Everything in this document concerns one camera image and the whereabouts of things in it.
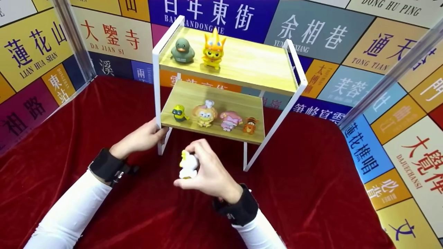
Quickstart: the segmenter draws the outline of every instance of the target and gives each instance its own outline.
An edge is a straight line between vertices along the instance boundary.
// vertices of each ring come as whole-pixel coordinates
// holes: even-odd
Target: two-tier shelf
[[[227,37],[224,46],[225,55],[220,64],[220,70],[215,70],[212,67],[205,66],[201,59],[205,44],[205,32],[187,28],[184,23],[185,17],[179,16],[152,50],[157,125],[243,142],[243,170],[247,171],[307,86],[306,76],[294,44],[291,40],[286,40],[283,48],[280,48]],[[171,48],[175,46],[175,41],[180,37],[186,38],[195,51],[194,62],[191,64],[179,64],[171,58]],[[299,84],[295,78],[289,56],[292,57],[295,64],[300,79]],[[160,104],[160,69],[177,73],[177,81],[163,111]],[[259,89],[261,92],[257,97],[198,85],[182,81],[181,74]],[[292,96],[267,134],[264,129],[262,102],[265,91]],[[214,120],[211,127],[199,127],[197,125],[198,118],[192,116],[191,111],[195,106],[203,105],[206,99],[215,102],[214,107],[218,113],[229,110],[236,111],[243,118],[243,122],[246,122],[248,117],[258,119],[255,133],[252,135],[243,133],[242,125],[231,132],[223,131],[220,126],[222,121],[219,118]],[[185,107],[185,113],[190,116],[189,121],[175,121],[172,114],[175,105]],[[163,145],[158,144],[159,155],[163,154],[171,130],[166,136],[165,143]],[[247,161],[248,143],[259,145],[249,162]]]

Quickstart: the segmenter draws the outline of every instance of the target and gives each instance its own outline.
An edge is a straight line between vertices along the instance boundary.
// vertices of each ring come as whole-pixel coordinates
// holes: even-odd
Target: gray rubber duck
[[[175,47],[171,49],[172,57],[179,63],[191,63],[194,61],[195,52],[189,45],[188,40],[179,38],[175,42]]]

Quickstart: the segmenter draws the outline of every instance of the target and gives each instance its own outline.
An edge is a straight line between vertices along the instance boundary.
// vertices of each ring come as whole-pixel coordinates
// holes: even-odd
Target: white sleeve
[[[261,210],[257,216],[245,226],[232,225],[246,244],[248,249],[285,249],[283,241]]]
[[[24,248],[73,248],[111,189],[88,169],[52,206]]]

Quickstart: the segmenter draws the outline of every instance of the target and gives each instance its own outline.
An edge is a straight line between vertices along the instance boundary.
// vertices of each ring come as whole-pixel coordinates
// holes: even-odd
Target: toy figure
[[[189,152],[183,150],[182,151],[182,161],[180,162],[180,170],[179,177],[181,179],[189,179],[197,176],[197,167],[199,165],[199,161],[196,155],[192,155]]]
[[[174,119],[177,122],[183,122],[189,119],[189,117],[185,115],[185,107],[183,105],[174,106],[172,114],[174,114]]]
[[[235,111],[227,111],[220,114],[220,118],[223,119],[221,127],[224,131],[230,132],[238,124],[243,124],[243,120]]]
[[[198,125],[200,127],[210,127],[211,122],[217,116],[217,110],[214,108],[214,101],[207,99],[204,105],[198,105],[192,111],[194,116],[198,116]]]
[[[254,134],[255,124],[258,122],[257,119],[253,117],[248,117],[245,126],[243,127],[243,132],[249,133],[250,135]]]
[[[217,28],[212,31],[212,37],[205,34],[205,48],[203,49],[203,62],[206,66],[214,67],[215,70],[220,69],[220,62],[222,62],[223,46],[225,45],[226,37],[220,41],[218,37]]]
[[[171,49],[172,57],[179,63],[191,63],[194,61],[195,52],[189,45],[188,40],[179,38],[175,42],[175,47]]]

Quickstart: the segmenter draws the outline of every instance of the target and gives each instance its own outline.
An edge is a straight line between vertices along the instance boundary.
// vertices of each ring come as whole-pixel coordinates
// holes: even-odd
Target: white duck figure
[[[180,170],[179,177],[181,179],[189,179],[197,176],[197,167],[198,167],[198,158],[196,155],[191,155],[189,152],[183,150],[182,151],[182,161],[180,162]]]

